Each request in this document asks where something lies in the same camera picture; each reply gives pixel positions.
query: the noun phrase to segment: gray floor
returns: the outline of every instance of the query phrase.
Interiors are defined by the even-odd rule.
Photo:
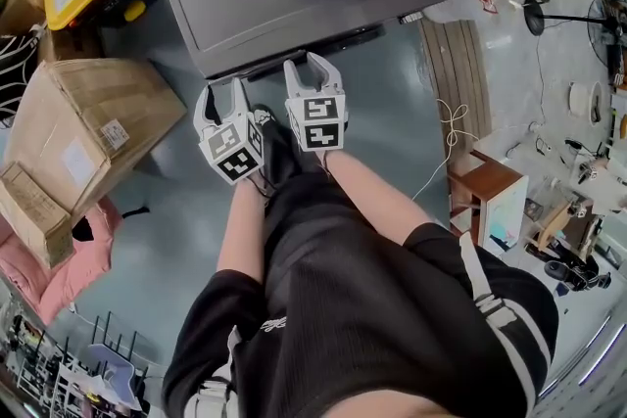
[[[350,107],[346,149],[412,196],[444,159],[441,129],[417,27],[390,23],[384,31],[328,58],[342,72]],[[167,0],[105,38],[110,56],[153,61],[193,111],[206,82],[193,67]],[[281,73],[246,87],[251,103],[266,103],[284,116]],[[227,112],[229,86],[217,88],[216,97],[218,110]],[[116,235],[112,271],[76,301],[78,313],[87,319],[112,310],[125,339],[138,330],[143,335],[138,352],[159,373],[171,358],[189,306],[216,268],[231,196],[197,143],[188,115],[114,190],[112,199],[120,210],[146,204],[151,213],[124,223]],[[444,170],[418,200],[448,221]],[[80,339],[72,344],[80,345],[91,326],[64,311],[51,334],[62,339],[72,330],[73,338]]]

